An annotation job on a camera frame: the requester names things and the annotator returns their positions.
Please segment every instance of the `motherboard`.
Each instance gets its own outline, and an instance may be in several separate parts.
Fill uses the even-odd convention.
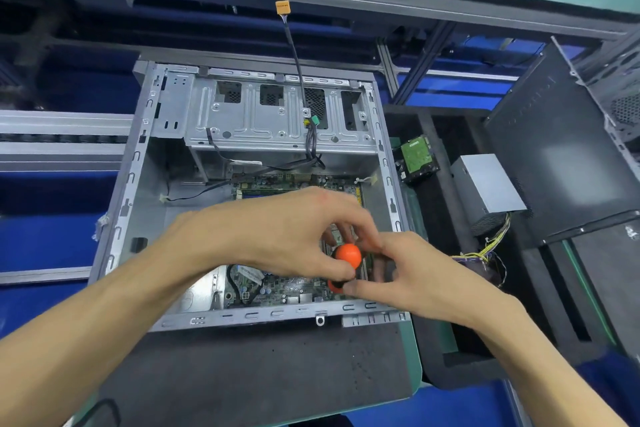
[[[319,186],[348,192],[356,197],[361,206],[364,205],[360,184],[355,183],[354,178],[287,173],[267,174],[246,181],[241,180],[239,176],[234,176],[234,178],[234,181],[237,181],[233,185],[232,196],[234,199],[273,196],[308,186]],[[332,234],[336,243],[341,245],[343,243],[342,236],[335,225],[332,225]],[[319,247],[327,255],[331,255],[335,249],[334,246],[324,241],[319,242]],[[366,280],[371,263],[371,258],[364,256],[363,264],[356,271],[356,277]],[[307,304],[344,298],[346,298],[344,294],[334,294],[329,289],[327,280],[321,277],[278,277],[251,267],[234,264],[228,266],[224,309]]]

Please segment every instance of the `white sticker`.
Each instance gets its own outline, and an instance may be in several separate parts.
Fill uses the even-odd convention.
[[[249,280],[253,280],[256,284],[261,284],[264,279],[264,274],[258,269],[247,267],[246,265],[238,265],[238,272],[247,277]]]

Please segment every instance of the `yellow connector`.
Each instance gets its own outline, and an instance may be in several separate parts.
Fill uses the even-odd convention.
[[[286,16],[291,13],[291,6],[289,5],[288,0],[277,0],[276,1],[276,12],[279,16]]]

